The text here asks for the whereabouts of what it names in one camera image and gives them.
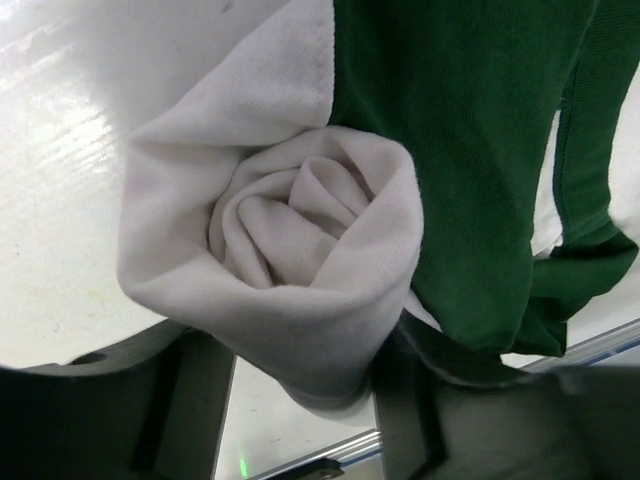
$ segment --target rolled white fabric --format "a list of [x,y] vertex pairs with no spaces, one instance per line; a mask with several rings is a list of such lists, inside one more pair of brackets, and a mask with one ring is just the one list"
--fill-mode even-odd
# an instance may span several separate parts
[[[190,169],[181,158],[173,145],[129,158],[155,165],[173,188],[149,192],[148,180],[128,172],[125,292],[211,333],[302,404],[348,403],[400,315],[418,260],[422,207],[408,152],[368,133],[313,130],[235,170],[224,161],[202,169],[208,198],[197,193],[201,182],[163,171],[172,162]],[[193,197],[208,209],[206,228],[190,218]]]
[[355,400],[423,231],[407,151],[326,127],[332,19],[292,0],[132,136],[118,260],[135,301],[320,409]]

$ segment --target white towel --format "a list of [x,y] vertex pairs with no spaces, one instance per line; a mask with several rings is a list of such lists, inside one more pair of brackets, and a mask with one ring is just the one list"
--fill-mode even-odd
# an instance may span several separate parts
[[317,408],[358,391],[423,233],[407,151],[325,128],[332,18],[331,2],[290,2],[133,135],[118,264],[131,298]]
[[339,127],[240,163],[220,150],[199,166],[190,153],[134,142],[123,289],[211,333],[301,403],[348,403],[398,319],[418,260],[423,219],[410,155]]

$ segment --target glossy surface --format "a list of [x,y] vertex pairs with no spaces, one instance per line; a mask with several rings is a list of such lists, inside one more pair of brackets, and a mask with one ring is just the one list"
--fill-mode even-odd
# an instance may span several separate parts
[[[284,1],[0,0],[0,363],[66,362],[158,321],[115,280],[124,141]],[[614,179],[638,192],[639,99],[636,80],[616,150],[636,170]],[[640,316],[633,278],[572,324],[572,340]],[[373,424],[370,402],[323,419],[240,362],[216,479]]]

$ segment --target fabric fold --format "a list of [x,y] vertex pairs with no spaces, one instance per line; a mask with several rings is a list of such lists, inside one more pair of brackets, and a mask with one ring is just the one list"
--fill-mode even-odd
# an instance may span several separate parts
[[[133,142],[123,290],[211,333],[301,403],[343,407],[361,391],[409,295],[423,234],[411,156],[398,143],[342,127],[302,133],[232,171],[222,151],[198,174],[183,162],[190,148]],[[193,170],[198,182],[209,178],[210,195],[194,196],[189,175],[138,170],[169,164]],[[150,181],[172,188],[149,189]],[[206,222],[195,222],[203,212]]]

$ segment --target green led light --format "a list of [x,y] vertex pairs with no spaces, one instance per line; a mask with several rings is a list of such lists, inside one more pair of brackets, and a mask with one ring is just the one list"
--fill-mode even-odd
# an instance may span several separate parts
[[247,462],[244,461],[244,458],[240,459],[240,473],[242,474],[242,478],[249,478],[249,469],[247,468]]

